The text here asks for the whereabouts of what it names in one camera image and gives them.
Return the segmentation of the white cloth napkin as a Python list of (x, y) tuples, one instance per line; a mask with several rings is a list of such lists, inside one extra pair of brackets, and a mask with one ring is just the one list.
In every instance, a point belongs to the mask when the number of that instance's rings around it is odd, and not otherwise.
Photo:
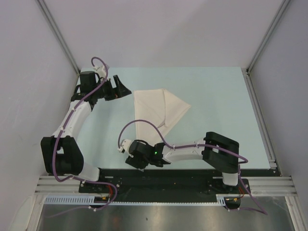
[(136, 90), (133, 93), (135, 119), (154, 124), (166, 136), (191, 105), (166, 89)]

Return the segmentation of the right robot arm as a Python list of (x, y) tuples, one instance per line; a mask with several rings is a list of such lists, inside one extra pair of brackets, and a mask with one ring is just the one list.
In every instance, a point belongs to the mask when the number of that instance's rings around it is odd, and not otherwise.
[(193, 144), (169, 148), (165, 143), (150, 145), (143, 140), (125, 139), (121, 152), (128, 153), (126, 164), (144, 170), (148, 165), (163, 167), (178, 161), (202, 160), (222, 173), (222, 188), (233, 193), (239, 188), (239, 143), (215, 132), (207, 132), (202, 140)]

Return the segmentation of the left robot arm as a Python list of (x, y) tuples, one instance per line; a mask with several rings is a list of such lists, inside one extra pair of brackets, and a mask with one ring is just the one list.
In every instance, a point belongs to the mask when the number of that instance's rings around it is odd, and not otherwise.
[(106, 188), (106, 180), (100, 177), (98, 167), (84, 161), (76, 139), (99, 99), (111, 101), (131, 94), (117, 75), (113, 79), (114, 87), (105, 71), (81, 72), (64, 120), (50, 137), (43, 137), (40, 142), (47, 173), (89, 180), (89, 186), (98, 193)]

